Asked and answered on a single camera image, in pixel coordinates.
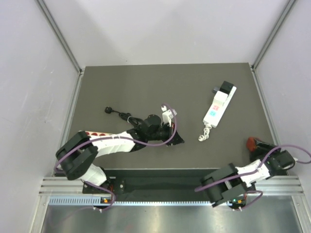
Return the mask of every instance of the power strip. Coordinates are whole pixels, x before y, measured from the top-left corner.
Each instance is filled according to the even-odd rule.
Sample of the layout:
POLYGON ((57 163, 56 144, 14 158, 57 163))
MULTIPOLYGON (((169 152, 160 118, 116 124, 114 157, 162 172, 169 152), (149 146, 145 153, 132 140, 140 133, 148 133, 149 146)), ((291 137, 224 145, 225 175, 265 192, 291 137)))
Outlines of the power strip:
POLYGON ((208 139, 209 131, 217 127, 236 90, 233 84, 224 81, 219 91, 216 92, 213 103, 203 118, 205 128, 203 135, 199 136, 200 142, 208 139))

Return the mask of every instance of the black cable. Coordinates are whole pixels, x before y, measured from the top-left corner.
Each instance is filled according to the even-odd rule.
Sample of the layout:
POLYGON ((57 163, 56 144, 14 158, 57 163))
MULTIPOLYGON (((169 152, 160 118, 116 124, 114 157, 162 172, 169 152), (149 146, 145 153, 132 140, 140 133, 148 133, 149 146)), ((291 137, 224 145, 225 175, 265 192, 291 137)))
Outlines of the black cable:
POLYGON ((134 127, 135 126, 138 126, 139 123, 142 123, 143 120, 140 119, 140 118, 136 118, 136 117, 132 117, 132 115, 130 113, 121 113, 121 112, 118 112, 118 111, 115 111, 113 110, 111 107, 106 107, 105 108, 105 113, 118 113, 119 114, 119 117, 122 119, 122 120, 125 120, 127 121, 128 123, 130 123, 131 125, 133 125, 134 127))

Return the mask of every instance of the white power strip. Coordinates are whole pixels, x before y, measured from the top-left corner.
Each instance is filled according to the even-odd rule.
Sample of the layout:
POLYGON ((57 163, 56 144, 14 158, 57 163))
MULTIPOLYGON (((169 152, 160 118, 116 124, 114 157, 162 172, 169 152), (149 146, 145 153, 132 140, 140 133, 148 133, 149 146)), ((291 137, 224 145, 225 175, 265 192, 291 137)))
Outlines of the white power strip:
POLYGON ((203 135, 199 136, 200 142, 203 142, 206 139, 208 139, 209 131, 212 129, 212 127, 213 128, 217 127, 236 90, 237 88, 233 86, 229 95, 224 92, 217 91, 213 100, 213 104, 211 105, 211 107, 209 108, 208 112, 206 113, 203 119, 205 128, 203 129, 204 131, 203 135))
POLYGON ((233 97, 233 94, 235 93, 235 91, 237 90, 237 88, 234 86, 232 87, 229 95, 221 92, 221 91, 217 91, 214 100, 213 100, 213 104, 211 105, 211 107, 209 108, 208 112, 206 113, 203 122, 205 124, 211 124, 211 126, 213 128, 216 128, 220 119, 222 118, 226 108, 228 107, 230 100, 233 97))

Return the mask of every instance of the black plug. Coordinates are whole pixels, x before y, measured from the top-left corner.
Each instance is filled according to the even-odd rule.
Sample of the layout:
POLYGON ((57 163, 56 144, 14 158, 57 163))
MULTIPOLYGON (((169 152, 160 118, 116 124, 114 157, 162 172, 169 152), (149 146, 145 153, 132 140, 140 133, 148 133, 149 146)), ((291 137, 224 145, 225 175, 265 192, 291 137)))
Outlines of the black plug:
POLYGON ((113 112, 113 109, 112 109, 111 107, 106 107, 106 108, 105 108, 105 113, 110 114, 110 113, 112 113, 112 112, 113 112))

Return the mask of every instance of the gray table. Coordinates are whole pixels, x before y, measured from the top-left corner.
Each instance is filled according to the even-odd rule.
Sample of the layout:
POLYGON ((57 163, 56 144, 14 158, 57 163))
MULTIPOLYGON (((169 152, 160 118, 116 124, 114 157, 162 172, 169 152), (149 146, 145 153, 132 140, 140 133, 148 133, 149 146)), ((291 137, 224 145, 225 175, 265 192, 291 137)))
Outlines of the gray table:
POLYGON ((96 159, 104 168, 217 168, 249 163, 249 136, 273 142, 256 85, 247 63, 86 67, 70 135, 79 130, 121 133, 131 127, 106 106, 135 117, 161 116, 161 103, 177 111, 184 144, 144 148, 96 159), (223 118, 210 138, 198 141, 212 89, 226 80, 237 87, 223 118))

